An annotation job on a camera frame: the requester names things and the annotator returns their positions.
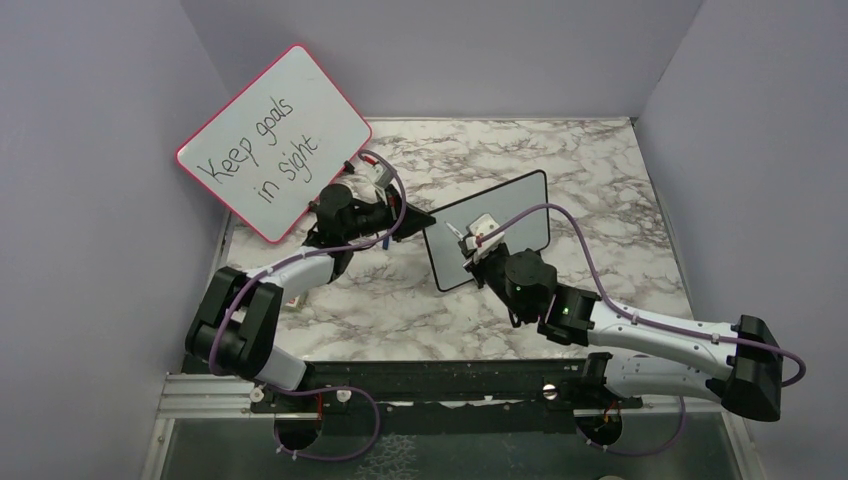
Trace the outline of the white marker pen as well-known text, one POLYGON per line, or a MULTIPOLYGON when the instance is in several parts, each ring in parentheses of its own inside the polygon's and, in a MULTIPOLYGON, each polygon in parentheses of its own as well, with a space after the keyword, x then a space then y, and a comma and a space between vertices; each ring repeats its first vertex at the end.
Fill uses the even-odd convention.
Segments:
POLYGON ((446 222, 446 223, 445 223, 445 226, 448 228, 448 230, 449 230, 449 231, 450 231, 450 232, 451 232, 451 233, 452 233, 452 234, 453 234, 453 235, 454 235, 454 236, 455 236, 458 240, 462 240, 462 239, 464 239, 464 238, 465 238, 465 234, 464 234, 464 233, 462 233, 462 232, 461 232, 459 229, 457 229, 455 226, 453 226, 451 223, 446 222))

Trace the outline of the black framed whiteboard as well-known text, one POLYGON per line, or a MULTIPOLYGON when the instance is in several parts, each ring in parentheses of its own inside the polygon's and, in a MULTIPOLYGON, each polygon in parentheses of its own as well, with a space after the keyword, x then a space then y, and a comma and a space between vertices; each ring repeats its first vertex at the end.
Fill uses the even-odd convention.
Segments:
MULTIPOLYGON (((491 215, 502 225, 522 211, 547 201, 547 175, 537 169, 432 210, 430 215, 436 223, 425 229, 424 236, 437 290, 448 292, 473 280, 462 267, 464 257, 459 238, 451 227, 465 234, 467 226, 483 214, 491 215)), ((514 224, 505 231, 504 243, 510 252, 525 249, 539 252, 547 248, 548 212, 538 210, 514 224)))

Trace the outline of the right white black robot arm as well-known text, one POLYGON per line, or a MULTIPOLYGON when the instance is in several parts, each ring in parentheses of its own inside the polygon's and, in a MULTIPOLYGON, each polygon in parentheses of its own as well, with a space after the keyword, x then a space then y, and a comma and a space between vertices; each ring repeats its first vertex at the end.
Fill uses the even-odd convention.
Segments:
POLYGON ((460 250, 464 269, 504 303, 513 327, 535 325, 560 345, 632 351, 630 358, 603 355, 603 369, 578 378, 577 393, 585 404, 600 407, 614 396, 688 396, 750 420, 780 419, 783 357, 764 320, 750 315, 734 323, 650 319, 594 291, 558 282, 556 268, 530 249, 460 250))

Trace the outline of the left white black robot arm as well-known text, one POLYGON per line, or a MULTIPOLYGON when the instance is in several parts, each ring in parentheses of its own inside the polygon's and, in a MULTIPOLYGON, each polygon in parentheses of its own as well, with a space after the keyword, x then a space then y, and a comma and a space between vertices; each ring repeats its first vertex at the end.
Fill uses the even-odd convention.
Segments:
POLYGON ((275 346, 282 306, 312 288, 332 283, 355 252, 384 237, 400 241, 435 224, 435 218, 388 186, 374 203, 341 184, 322 189, 312 211, 316 222, 290 257, 250 272, 222 267, 212 276, 185 337, 185 351, 215 375, 276 387, 285 407, 298 411, 313 401, 307 364, 275 346))

